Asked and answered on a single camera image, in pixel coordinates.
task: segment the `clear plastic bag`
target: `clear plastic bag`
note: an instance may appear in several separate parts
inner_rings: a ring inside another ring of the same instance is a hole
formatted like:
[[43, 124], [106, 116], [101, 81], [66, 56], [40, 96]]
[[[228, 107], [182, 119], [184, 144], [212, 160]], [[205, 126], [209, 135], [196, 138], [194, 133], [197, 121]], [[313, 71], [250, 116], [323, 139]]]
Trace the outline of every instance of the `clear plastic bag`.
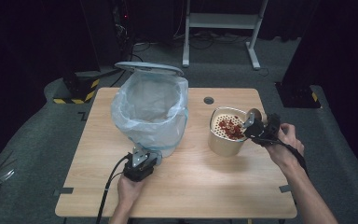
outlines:
[[112, 120], [134, 144], [170, 156], [185, 131], [187, 92], [183, 77], [135, 72], [113, 99]]

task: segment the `black stand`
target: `black stand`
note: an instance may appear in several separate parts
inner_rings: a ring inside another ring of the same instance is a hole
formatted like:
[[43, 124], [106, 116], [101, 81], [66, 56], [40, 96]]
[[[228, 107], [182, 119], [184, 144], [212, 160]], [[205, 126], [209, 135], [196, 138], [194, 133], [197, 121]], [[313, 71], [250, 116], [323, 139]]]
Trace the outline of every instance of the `black stand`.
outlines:
[[275, 87], [281, 97], [284, 107], [294, 108], [321, 108], [318, 97], [310, 87], [293, 88], [283, 85], [281, 82], [275, 83]]
[[57, 89], [53, 102], [56, 104], [85, 104], [89, 103], [95, 93], [100, 79], [78, 77], [63, 79]]

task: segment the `black cable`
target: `black cable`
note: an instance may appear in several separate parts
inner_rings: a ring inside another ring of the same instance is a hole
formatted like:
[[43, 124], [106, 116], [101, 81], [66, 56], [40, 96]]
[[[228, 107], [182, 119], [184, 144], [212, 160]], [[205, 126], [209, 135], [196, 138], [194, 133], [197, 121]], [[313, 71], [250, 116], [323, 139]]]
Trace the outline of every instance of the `black cable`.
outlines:
[[104, 208], [104, 204], [105, 204], [105, 201], [106, 201], [106, 196], [107, 196], [107, 192], [109, 191], [109, 187], [110, 187], [110, 184], [113, 180], [113, 178], [115, 178], [115, 176], [117, 175], [114, 175], [115, 174], [115, 171], [116, 169], [118, 168], [118, 166], [124, 161], [124, 160], [127, 160], [129, 158], [131, 154], [127, 154], [125, 157], [121, 158], [120, 161], [118, 161], [116, 163], [116, 166], [115, 168], [113, 169], [112, 173], [110, 174], [107, 182], [106, 182], [106, 185], [105, 185], [105, 189], [104, 189], [104, 192], [103, 192], [103, 198], [101, 200], [101, 205], [100, 205], [100, 210], [98, 212], [98, 216], [97, 216], [97, 221], [95, 222], [96, 224], [99, 224], [101, 222], [101, 217], [103, 215], [103, 208]]
[[112, 85], [110, 85], [110, 87], [113, 87], [116, 83], [118, 83], [118, 81], [123, 77], [124, 73], [126, 73], [126, 70], [123, 70], [123, 72], [118, 77], [118, 79], [116, 79], [116, 81]]
[[113, 180], [116, 176], [121, 175], [121, 174], [123, 174], [123, 172], [120, 172], [120, 173], [118, 173], [118, 174], [115, 174], [115, 175], [112, 177], [112, 180]]
[[204, 47], [204, 48], [199, 48], [199, 47], [195, 47], [194, 45], [191, 45], [190, 43], [188, 44], [191, 48], [193, 48], [193, 49], [208, 49], [208, 48], [210, 48], [212, 45], [213, 45], [213, 43], [214, 43], [214, 37], [211, 35], [211, 34], [208, 34], [208, 36], [196, 36], [195, 37], [197, 40], [199, 40], [199, 41], [211, 41], [211, 43], [208, 45], [208, 46], [206, 46], [206, 47]]
[[138, 55], [136, 55], [136, 54], [131, 54], [131, 56], [134, 56], [135, 58], [138, 58], [139, 60], [141, 60], [141, 62], [143, 62], [144, 60], [142, 60], [142, 58], [141, 57], [139, 57]]
[[176, 37], [176, 35], [178, 34], [178, 32], [180, 30], [180, 27], [182, 25], [183, 15], [185, 14], [184, 12], [185, 12], [185, 0], [182, 0], [182, 10], [181, 10], [181, 15], [180, 15], [179, 25], [178, 25], [178, 28], [177, 28], [175, 34], [173, 35], [173, 37]]

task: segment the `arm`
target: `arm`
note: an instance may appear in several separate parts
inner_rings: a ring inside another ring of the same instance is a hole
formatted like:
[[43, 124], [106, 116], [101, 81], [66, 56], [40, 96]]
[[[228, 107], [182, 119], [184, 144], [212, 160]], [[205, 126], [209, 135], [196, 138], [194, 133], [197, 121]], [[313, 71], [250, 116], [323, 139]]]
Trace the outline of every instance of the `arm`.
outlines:
[[109, 224], [126, 224], [133, 204], [138, 199], [145, 181], [133, 182], [124, 175], [118, 180], [118, 204]]
[[[301, 155], [304, 155], [304, 145], [296, 139], [295, 126], [282, 124], [278, 137], [285, 144], [291, 145]], [[310, 182], [296, 157], [286, 147], [281, 145], [266, 146], [266, 149], [271, 159], [281, 168], [287, 182], [291, 186], [304, 223], [337, 223], [333, 213]]]

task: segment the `red food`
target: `red food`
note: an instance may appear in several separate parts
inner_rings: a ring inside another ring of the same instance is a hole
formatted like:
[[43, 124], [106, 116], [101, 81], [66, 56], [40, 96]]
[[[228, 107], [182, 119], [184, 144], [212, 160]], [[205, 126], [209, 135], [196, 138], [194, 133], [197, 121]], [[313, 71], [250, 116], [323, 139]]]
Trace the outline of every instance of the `red food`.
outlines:
[[237, 140], [244, 137], [240, 124], [235, 125], [231, 119], [224, 119], [220, 121], [219, 127], [225, 132], [229, 139]]

